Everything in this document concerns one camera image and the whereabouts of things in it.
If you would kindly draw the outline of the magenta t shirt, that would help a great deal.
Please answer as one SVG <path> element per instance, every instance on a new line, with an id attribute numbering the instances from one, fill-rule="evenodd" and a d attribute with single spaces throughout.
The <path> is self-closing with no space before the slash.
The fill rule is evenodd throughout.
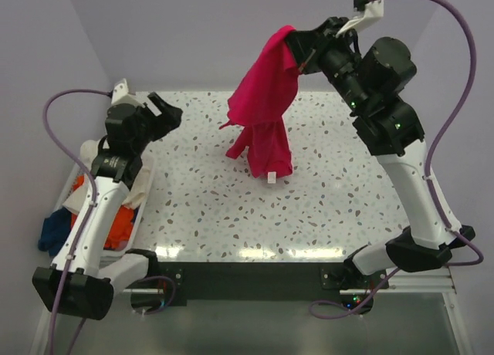
<path id="1" fill-rule="evenodd" d="M 240 126 L 241 133 L 225 155 L 247 152 L 254 178 L 277 178 L 293 173 L 283 114 L 298 93 L 299 70 L 285 37 L 296 29 L 285 25 L 264 45 L 257 60 L 228 98 L 228 121 L 221 128 Z"/>

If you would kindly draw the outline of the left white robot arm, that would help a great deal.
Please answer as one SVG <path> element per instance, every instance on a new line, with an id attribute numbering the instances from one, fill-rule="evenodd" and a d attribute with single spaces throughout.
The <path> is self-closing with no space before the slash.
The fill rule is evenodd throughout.
<path id="1" fill-rule="evenodd" d="M 147 145 L 179 128 L 182 110 L 157 93 L 147 98 L 157 107 L 154 114 L 146 103 L 112 95 L 105 120 L 106 134 L 100 140 L 90 167 L 88 190 L 69 237 L 50 267 L 38 267 L 32 283 L 52 315 L 65 314 L 101 320 L 113 298 L 135 282 L 157 280 L 174 289 L 174 281 L 160 273 L 155 252 L 132 248 L 116 262 L 100 268 L 103 247 L 120 206 L 129 195 Z"/>

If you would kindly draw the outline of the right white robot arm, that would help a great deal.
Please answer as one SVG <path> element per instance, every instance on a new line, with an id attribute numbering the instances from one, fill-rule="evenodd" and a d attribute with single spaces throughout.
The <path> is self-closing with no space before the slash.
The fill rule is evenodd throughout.
<path id="1" fill-rule="evenodd" d="M 426 168 L 425 132 L 415 110 L 399 93 L 417 72 L 408 47 L 381 37 L 361 54 L 356 29 L 343 30 L 346 18 L 331 17 L 310 31 L 292 31 L 285 42 L 299 71 L 322 72 L 349 106 L 357 136 L 387 173 L 409 225 L 387 242 L 363 246 L 340 270 L 343 284 L 354 284 L 375 272 L 399 268 L 424 272 L 448 264 L 452 250 L 474 239 L 437 189 Z"/>

